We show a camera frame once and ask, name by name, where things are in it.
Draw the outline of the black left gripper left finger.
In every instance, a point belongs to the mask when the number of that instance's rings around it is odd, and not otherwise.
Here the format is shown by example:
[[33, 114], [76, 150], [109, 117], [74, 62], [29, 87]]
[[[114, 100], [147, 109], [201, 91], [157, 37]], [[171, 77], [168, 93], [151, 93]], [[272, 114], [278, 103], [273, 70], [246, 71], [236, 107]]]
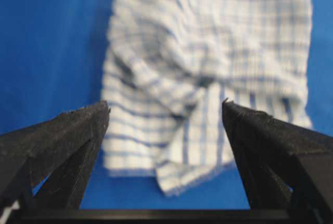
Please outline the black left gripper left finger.
[[79, 208], [109, 113], [102, 100], [1, 135], [1, 208]]

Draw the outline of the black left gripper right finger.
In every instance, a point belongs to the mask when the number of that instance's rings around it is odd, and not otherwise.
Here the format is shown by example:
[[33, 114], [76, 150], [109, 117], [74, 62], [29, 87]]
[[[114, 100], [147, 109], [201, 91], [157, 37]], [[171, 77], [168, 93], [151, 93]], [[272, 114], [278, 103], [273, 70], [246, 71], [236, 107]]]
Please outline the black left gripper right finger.
[[332, 214], [332, 137], [222, 103], [222, 121], [254, 209]]

